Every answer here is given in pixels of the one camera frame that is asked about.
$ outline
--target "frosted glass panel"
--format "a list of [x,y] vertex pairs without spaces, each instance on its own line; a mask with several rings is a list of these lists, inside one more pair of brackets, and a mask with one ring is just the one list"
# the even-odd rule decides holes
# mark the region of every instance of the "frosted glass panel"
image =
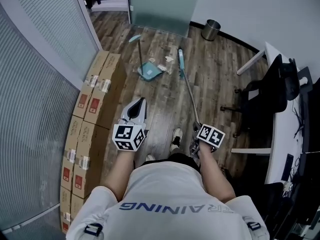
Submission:
[[79,91],[17,33],[1,6],[0,79],[2,231],[59,203],[64,145]]
[[130,0],[135,25],[185,37],[197,0]]
[[65,240],[60,229],[60,207],[5,235],[7,240]]
[[84,80],[98,47],[77,0],[19,0],[31,21],[64,62]]

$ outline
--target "metal trash can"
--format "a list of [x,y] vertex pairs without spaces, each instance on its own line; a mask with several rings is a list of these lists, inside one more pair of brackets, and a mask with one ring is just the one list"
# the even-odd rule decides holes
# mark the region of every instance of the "metal trash can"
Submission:
[[213,20],[213,19],[208,19],[206,21],[205,27],[201,31],[201,36],[208,41],[213,41],[215,40],[219,30],[221,28],[221,25]]

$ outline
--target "white t-shirt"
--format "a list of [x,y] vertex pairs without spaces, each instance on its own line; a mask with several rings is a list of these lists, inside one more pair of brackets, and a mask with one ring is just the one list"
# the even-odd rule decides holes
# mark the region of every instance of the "white t-shirt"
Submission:
[[[201,175],[176,162],[135,169],[121,202],[111,190],[96,187],[67,235],[67,240],[92,239],[87,225],[103,226],[105,240],[250,240],[269,239],[266,225],[249,196],[226,204],[204,190]],[[251,230],[247,224],[258,230]]]

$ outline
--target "sneaker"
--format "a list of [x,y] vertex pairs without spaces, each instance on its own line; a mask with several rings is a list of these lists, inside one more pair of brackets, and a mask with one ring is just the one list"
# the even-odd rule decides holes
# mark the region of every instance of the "sneaker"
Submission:
[[155,157],[152,155],[152,154],[148,154],[145,158],[145,161],[148,162],[148,161],[155,161]]
[[180,148],[181,139],[182,139],[182,130],[181,128],[176,128],[172,134],[172,143],[170,146],[170,152],[172,152],[174,149]]

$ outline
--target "forearm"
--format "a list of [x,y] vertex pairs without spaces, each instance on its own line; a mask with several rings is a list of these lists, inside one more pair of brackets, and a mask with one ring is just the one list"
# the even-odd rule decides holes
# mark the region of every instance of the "forearm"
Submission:
[[220,171],[216,160],[211,154],[209,145],[205,145],[207,144],[202,143],[200,145],[200,151],[198,153],[204,186],[208,194],[226,203],[236,197],[235,191]]
[[130,174],[134,169],[135,153],[131,151],[120,151],[116,157],[108,176],[102,185],[110,189],[118,202],[120,202],[126,192]]

